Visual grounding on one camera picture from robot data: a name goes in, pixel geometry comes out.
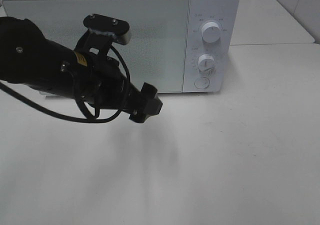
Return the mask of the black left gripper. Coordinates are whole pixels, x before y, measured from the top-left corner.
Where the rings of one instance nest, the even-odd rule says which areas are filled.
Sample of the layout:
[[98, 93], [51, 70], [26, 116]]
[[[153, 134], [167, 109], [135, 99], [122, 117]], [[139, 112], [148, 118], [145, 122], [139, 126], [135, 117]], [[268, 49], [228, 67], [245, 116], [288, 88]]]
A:
[[82, 76], [83, 123], [108, 123], [120, 113], [129, 114], [135, 123], [144, 123], [147, 118], [160, 113], [163, 103], [158, 90], [144, 83], [138, 90], [132, 83], [129, 69], [122, 56], [82, 53], [88, 71]]

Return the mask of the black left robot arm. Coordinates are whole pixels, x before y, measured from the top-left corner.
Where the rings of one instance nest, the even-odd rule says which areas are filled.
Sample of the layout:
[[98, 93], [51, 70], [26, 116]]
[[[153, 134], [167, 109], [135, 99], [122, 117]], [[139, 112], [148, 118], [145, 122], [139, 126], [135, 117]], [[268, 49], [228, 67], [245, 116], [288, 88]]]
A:
[[[143, 123], [163, 106], [157, 89], [144, 83], [137, 89], [114, 44], [129, 43], [130, 25], [120, 19], [90, 14], [86, 32], [74, 49], [46, 39], [29, 19], [0, 19], [0, 88], [51, 117], [86, 124], [108, 123], [120, 113]], [[49, 110], [9, 87], [23, 84], [36, 91], [73, 99], [82, 117]]]

